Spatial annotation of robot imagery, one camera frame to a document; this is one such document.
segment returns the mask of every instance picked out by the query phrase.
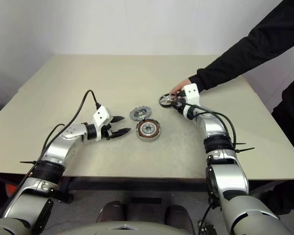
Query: metal gear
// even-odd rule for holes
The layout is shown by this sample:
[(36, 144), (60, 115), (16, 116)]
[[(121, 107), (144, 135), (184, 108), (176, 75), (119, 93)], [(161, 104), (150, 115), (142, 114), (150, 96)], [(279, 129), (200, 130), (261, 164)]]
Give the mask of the metal gear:
[(147, 106), (141, 106), (141, 107), (135, 108), (129, 113), (129, 117), (133, 121), (141, 121), (149, 117), (150, 115), (151, 115), (151, 108)]
[(136, 134), (142, 141), (152, 142), (160, 135), (161, 127), (159, 122), (153, 119), (141, 120), (136, 125)]
[(175, 94), (164, 94), (159, 98), (161, 107), (168, 108), (172, 106), (172, 101), (175, 99)]

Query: human hand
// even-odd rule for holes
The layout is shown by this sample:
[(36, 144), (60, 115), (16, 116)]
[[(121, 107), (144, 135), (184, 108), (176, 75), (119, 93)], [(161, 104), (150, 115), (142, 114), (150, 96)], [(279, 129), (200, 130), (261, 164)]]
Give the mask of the human hand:
[(177, 84), (172, 91), (170, 92), (170, 94), (176, 94), (178, 91), (180, 91), (184, 86), (191, 84), (191, 81), (187, 78), (185, 80), (183, 80), (181, 83)]

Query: white wall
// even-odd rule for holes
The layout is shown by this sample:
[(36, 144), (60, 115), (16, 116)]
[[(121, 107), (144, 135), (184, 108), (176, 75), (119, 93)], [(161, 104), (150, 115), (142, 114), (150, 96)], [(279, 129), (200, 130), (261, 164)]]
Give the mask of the white wall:
[[(0, 0), (0, 86), (12, 96), (52, 52), (221, 54), (280, 1)], [(293, 70), (294, 49), (246, 76), (270, 109)]]
[(56, 53), (220, 54), (281, 0), (54, 0)]
[(0, 104), (7, 103), (51, 55), (41, 41), (38, 0), (0, 0)]

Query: copper winding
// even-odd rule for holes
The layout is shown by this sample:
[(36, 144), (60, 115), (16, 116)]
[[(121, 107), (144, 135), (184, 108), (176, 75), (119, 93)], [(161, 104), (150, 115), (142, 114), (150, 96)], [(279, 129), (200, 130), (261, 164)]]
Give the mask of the copper winding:
[[(147, 135), (145, 135), (144, 133), (141, 132), (142, 125), (144, 125), (145, 123), (148, 123), (148, 122), (151, 122), (151, 123), (153, 123), (156, 126), (155, 133), (153, 133), (150, 136), (147, 136)], [(154, 120), (151, 120), (151, 119), (144, 120), (141, 123), (139, 123), (139, 125), (138, 125), (138, 135), (141, 136), (141, 137), (143, 137), (143, 138), (148, 138), (148, 139), (154, 138), (154, 137), (156, 137), (159, 134), (159, 129), (160, 129), (160, 127), (159, 127), (158, 122), (155, 122)]]

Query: gray floor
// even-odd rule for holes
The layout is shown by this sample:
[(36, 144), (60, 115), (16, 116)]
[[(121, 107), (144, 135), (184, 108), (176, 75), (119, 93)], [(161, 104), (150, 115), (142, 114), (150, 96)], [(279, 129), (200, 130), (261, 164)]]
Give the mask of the gray floor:
[[(101, 208), (108, 202), (119, 200), (127, 203), (130, 197), (161, 197), (163, 206), (179, 204), (184, 206), (193, 220), (198, 233), (197, 223), (202, 219), (208, 206), (207, 195), (203, 192), (129, 192), (129, 191), (73, 191), (75, 196), (71, 204), (55, 202), (51, 217), (42, 233), (43, 235), (55, 234), (70, 228), (94, 223)], [(294, 210), (281, 216), (282, 222), (294, 233)], [(214, 224), (218, 235), (228, 234), (223, 223), (220, 209), (210, 211), (207, 220)]]

